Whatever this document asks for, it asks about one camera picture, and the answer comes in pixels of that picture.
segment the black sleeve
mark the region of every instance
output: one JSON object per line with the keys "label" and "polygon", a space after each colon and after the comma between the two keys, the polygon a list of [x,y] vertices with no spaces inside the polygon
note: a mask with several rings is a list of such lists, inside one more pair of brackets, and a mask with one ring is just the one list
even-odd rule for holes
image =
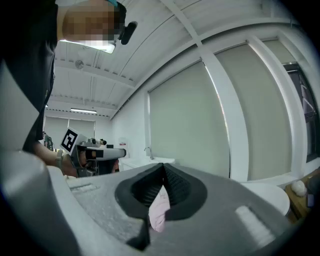
{"label": "black sleeve", "polygon": [[19,88],[39,112],[23,146],[23,150],[33,153],[33,144],[43,139],[45,105],[54,81],[58,6],[53,0],[19,1],[17,6],[12,9],[12,17],[19,20],[14,23],[19,26],[6,27],[11,39],[4,42],[2,53]]}

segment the ceiling light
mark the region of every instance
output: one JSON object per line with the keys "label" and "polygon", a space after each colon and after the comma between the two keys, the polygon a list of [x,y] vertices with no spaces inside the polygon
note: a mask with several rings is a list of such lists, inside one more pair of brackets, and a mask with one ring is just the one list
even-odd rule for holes
{"label": "ceiling light", "polygon": [[78,109],[78,108],[71,108],[71,111],[83,112],[83,113],[93,113],[93,114],[97,113],[97,111],[95,111],[95,110],[86,110],[86,109]]}
{"label": "ceiling light", "polygon": [[116,44],[113,42],[105,42],[105,41],[86,41],[86,42],[71,42],[67,40],[61,40],[60,42],[72,43],[81,46],[91,47],[108,54],[112,54],[116,48]]}

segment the ceiling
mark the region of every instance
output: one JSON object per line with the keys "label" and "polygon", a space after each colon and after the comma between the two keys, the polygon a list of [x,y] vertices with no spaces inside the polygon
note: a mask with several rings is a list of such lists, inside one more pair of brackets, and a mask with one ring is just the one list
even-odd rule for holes
{"label": "ceiling", "polygon": [[[72,5],[81,0],[56,0]],[[58,42],[55,80],[48,109],[96,110],[113,116],[146,80],[158,63],[182,45],[192,42],[185,26],[160,0],[120,0],[127,8],[126,22],[138,23],[127,45],[116,42],[112,54],[68,42]],[[215,28],[243,19],[266,18],[271,0],[174,0],[201,38]],[[75,61],[84,62],[83,70]]]}

